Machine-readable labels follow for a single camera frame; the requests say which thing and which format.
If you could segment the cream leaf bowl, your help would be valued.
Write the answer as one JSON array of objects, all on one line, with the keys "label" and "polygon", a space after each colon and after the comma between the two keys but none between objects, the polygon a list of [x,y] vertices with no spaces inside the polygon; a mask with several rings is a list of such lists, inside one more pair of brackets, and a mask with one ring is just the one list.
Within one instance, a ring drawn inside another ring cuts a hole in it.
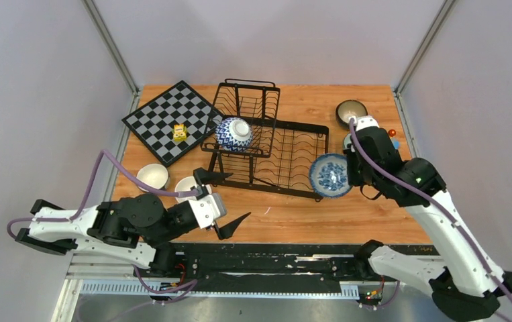
[{"label": "cream leaf bowl", "polygon": [[[187,192],[193,190],[197,187],[196,180],[193,176],[188,176],[181,179],[175,186],[174,191],[176,193],[179,192]],[[183,203],[188,200],[197,200],[196,197],[176,197],[177,203]]]}]

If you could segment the dark blue glazed bowl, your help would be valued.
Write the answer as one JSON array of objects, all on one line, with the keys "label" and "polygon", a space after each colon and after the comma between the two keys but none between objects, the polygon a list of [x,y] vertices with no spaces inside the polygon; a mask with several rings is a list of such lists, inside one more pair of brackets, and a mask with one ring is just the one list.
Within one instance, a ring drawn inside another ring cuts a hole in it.
[{"label": "dark blue glazed bowl", "polygon": [[351,117],[364,117],[368,115],[366,106],[357,100],[345,100],[336,107],[336,119],[342,128],[348,129]]}]

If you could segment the teal white striped bowl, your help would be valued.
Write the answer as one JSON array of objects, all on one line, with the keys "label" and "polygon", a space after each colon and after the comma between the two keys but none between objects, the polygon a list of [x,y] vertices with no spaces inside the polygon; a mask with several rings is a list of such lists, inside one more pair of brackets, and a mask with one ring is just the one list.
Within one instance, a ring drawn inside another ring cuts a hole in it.
[{"label": "teal white striped bowl", "polygon": [[142,167],[136,178],[144,184],[157,190],[165,190],[170,182],[168,169],[162,164],[147,164]]}]

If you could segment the blue diamond pattern bowl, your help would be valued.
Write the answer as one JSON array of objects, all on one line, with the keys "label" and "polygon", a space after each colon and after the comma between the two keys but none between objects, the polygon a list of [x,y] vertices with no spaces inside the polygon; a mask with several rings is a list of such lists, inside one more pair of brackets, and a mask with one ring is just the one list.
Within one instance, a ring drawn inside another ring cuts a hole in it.
[{"label": "blue diamond pattern bowl", "polygon": [[245,120],[229,117],[216,127],[215,138],[224,150],[245,152],[252,144],[253,132]]}]

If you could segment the black wire dish rack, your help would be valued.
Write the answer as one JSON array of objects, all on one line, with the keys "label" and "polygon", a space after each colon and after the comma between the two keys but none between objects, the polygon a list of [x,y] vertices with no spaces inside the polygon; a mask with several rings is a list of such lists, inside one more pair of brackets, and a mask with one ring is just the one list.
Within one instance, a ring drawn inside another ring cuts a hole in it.
[{"label": "black wire dish rack", "polygon": [[[201,144],[211,154],[209,170],[226,172],[219,185],[313,199],[312,163],[326,154],[329,129],[324,125],[277,118],[280,89],[269,81],[227,78],[219,83]],[[215,126],[233,117],[243,119],[253,140],[246,148],[225,145]]]}]

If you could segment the blue white porcelain bowl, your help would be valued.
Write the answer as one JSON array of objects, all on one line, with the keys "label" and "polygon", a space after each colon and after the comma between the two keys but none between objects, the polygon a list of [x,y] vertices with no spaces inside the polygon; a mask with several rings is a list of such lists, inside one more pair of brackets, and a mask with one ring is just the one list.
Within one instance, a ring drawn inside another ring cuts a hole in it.
[{"label": "blue white porcelain bowl", "polygon": [[325,198],[340,198],[352,188],[348,180],[347,160],[341,154],[319,156],[311,164],[308,177],[314,192]]}]

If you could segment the black white chessboard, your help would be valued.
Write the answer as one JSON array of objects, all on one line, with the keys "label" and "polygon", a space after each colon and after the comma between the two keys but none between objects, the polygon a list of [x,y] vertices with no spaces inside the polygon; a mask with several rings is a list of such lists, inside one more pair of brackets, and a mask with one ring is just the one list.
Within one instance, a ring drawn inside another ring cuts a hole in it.
[{"label": "black white chessboard", "polygon": [[[181,80],[122,122],[168,168],[210,136],[222,120],[223,113]],[[186,125],[188,136],[183,142],[175,142],[172,129],[181,123]]]}]

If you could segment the green floral bowl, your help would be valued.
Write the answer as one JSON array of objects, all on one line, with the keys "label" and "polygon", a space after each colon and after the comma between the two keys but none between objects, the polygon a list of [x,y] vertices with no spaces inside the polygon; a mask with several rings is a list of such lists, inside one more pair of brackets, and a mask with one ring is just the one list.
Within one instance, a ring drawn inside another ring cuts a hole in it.
[{"label": "green floral bowl", "polygon": [[342,149],[347,150],[352,145],[352,136],[348,133],[343,139]]}]

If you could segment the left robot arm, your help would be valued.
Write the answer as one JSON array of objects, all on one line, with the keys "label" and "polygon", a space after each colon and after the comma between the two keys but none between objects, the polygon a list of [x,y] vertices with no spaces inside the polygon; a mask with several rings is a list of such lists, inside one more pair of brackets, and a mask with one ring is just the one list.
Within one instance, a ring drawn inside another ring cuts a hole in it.
[{"label": "left robot arm", "polygon": [[227,177],[226,172],[195,169],[195,187],[189,189],[195,196],[168,209],[154,193],[106,201],[81,211],[38,199],[27,219],[29,226],[12,238],[46,254],[109,256],[168,277],[178,267],[172,240],[194,229],[213,229],[218,239],[228,239],[248,217],[244,214],[218,226],[217,220],[227,210],[221,195],[209,192],[207,186]]}]

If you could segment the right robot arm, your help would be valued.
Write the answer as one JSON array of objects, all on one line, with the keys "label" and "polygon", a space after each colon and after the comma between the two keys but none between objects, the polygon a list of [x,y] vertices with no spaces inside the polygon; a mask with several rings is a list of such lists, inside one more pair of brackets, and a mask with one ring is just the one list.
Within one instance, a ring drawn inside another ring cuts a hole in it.
[{"label": "right robot arm", "polygon": [[476,321],[497,314],[500,298],[512,304],[512,272],[483,250],[461,218],[436,167],[423,158],[403,160],[387,131],[369,118],[350,124],[345,151],[353,186],[371,186],[420,224],[442,257],[442,264],[402,254],[370,240],[358,250],[354,270],[363,280],[388,276],[428,295],[454,321]]}]

